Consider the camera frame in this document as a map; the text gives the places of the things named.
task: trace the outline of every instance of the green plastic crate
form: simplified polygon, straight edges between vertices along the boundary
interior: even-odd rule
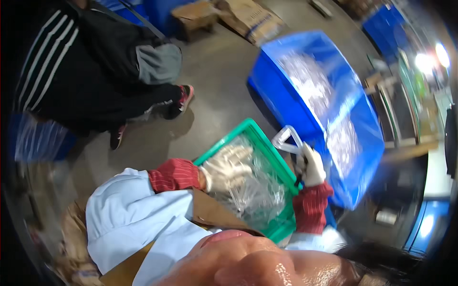
[[[255,150],[264,154],[266,159],[270,162],[273,170],[277,173],[279,182],[286,187],[285,208],[277,216],[276,220],[270,221],[268,228],[259,229],[259,231],[261,231],[274,243],[279,243],[296,230],[296,218],[294,216],[292,198],[298,194],[299,189],[294,186],[296,176],[253,119],[245,119],[239,124],[239,126],[235,127],[234,130],[213,145],[210,150],[200,156],[194,164],[197,166],[202,165],[207,159],[215,155],[219,149],[230,143],[235,137],[241,134],[245,135]]]

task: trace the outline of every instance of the white glove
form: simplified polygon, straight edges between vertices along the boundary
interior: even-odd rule
[[[297,172],[302,174],[302,181],[304,186],[313,187],[320,185],[326,179],[326,172],[324,171],[323,161],[321,160],[320,154],[310,148],[310,146],[304,142],[301,154],[297,156]]]
[[[216,155],[199,167],[205,175],[207,192],[229,192],[241,186],[246,175],[251,175],[251,167],[240,161],[253,153],[253,148],[225,146]]]

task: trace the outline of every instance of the red sleeve cover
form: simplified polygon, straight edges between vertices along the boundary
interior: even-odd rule
[[[155,193],[200,187],[199,169],[185,159],[169,159],[148,175]]]
[[[326,225],[324,210],[327,198],[334,194],[333,188],[324,182],[314,187],[305,187],[293,198],[296,216],[296,231],[321,234]]]

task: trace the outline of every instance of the plastic handle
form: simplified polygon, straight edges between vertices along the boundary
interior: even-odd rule
[[[285,143],[285,141],[289,137],[293,137],[294,142],[296,143],[297,146],[294,146],[289,143]],[[283,129],[280,130],[280,132],[277,133],[277,135],[274,136],[274,138],[272,139],[272,145],[277,149],[280,149],[280,150],[283,150],[289,153],[300,154],[303,143],[299,135],[297,134],[296,130],[294,129],[294,127],[291,125],[286,125],[285,127],[283,127]]]

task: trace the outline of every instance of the striped sleeve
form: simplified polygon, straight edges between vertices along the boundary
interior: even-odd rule
[[[16,86],[16,111],[37,110],[78,32],[75,21],[61,10],[43,24],[22,66]]]
[[[155,193],[200,187],[197,166],[185,159],[169,159],[148,175]]]
[[[334,194],[333,188],[326,182],[305,187],[293,197],[293,209],[296,217],[296,231],[321,234],[326,225],[324,210],[327,198]]]

